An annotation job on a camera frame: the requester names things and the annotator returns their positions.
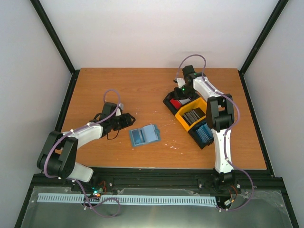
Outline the blue VIP credit card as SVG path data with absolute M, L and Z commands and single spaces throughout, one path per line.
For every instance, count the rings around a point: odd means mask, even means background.
M 141 129 L 136 129 L 132 131 L 133 142 L 135 145 L 143 144 L 144 137 Z

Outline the blue card holder wallet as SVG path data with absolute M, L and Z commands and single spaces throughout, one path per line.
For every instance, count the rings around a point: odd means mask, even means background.
M 136 129 L 130 130 L 129 135 L 130 135 L 131 144 L 133 147 L 143 146 L 143 145 L 147 145 L 150 143 L 159 142 L 161 140 L 160 130 L 157 128 L 157 126 L 155 124 L 150 124 L 150 125 L 144 126 L 142 128 L 137 128 L 137 129 L 142 130 L 142 134 L 144 137 L 144 143 L 135 145 L 133 142 L 132 131 L 136 130 Z

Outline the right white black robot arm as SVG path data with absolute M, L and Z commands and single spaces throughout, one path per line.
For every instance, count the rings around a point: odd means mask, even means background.
M 182 69 L 183 78 L 176 77 L 178 98 L 192 98 L 201 95 L 207 102 L 206 124 L 211 130 L 215 145 L 215 167 L 213 187 L 221 190 L 235 182 L 232 164 L 230 135 L 232 127 L 239 121 L 240 113 L 230 94 L 219 91 L 205 76 L 197 73 L 192 65 Z

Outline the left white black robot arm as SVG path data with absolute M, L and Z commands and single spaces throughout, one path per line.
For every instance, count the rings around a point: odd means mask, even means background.
M 67 132 L 52 131 L 37 160 L 37 167 L 48 178 L 82 181 L 88 191 L 98 188 L 99 179 L 93 169 L 76 162 L 77 150 L 91 141 L 108 137 L 111 131 L 119 132 L 134 124 L 135 117 L 123 113 L 122 103 L 106 102 L 86 125 Z

